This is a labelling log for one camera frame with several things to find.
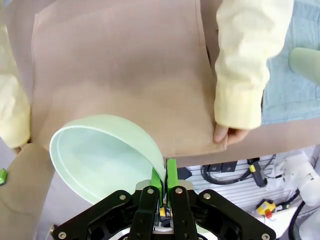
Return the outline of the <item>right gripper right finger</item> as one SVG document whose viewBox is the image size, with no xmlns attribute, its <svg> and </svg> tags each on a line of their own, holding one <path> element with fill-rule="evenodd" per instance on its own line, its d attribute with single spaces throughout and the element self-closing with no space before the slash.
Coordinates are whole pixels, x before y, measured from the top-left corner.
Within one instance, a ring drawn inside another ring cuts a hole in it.
<svg viewBox="0 0 320 240">
<path fill-rule="evenodd" d="M 178 179 L 176 160 L 166 160 L 166 187 L 177 240 L 199 239 L 197 226 L 219 240 L 275 240 L 273 229 L 212 189 L 197 194 Z"/>
</svg>

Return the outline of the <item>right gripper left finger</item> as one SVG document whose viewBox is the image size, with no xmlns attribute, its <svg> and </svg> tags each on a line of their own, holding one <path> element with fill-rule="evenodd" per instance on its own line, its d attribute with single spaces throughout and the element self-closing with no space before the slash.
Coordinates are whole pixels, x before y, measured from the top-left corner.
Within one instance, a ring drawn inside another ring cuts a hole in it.
<svg viewBox="0 0 320 240">
<path fill-rule="evenodd" d="M 135 192 L 117 190 L 87 210 L 56 227 L 55 240 L 110 240 L 130 228 L 128 239 L 150 240 L 158 203 L 163 195 L 162 181 L 155 169 L 151 179 L 136 185 Z"/>
</svg>

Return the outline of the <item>person's left hand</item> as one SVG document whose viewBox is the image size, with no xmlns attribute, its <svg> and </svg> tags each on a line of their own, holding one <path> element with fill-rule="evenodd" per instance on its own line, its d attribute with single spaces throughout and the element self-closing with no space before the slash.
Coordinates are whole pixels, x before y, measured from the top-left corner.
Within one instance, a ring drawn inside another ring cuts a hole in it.
<svg viewBox="0 0 320 240">
<path fill-rule="evenodd" d="M 226 140 L 226 145 L 229 146 L 241 142 L 249 132 L 249 130 L 235 129 L 216 124 L 213 134 L 213 140 L 217 144 L 220 144 L 224 140 Z"/>
</svg>

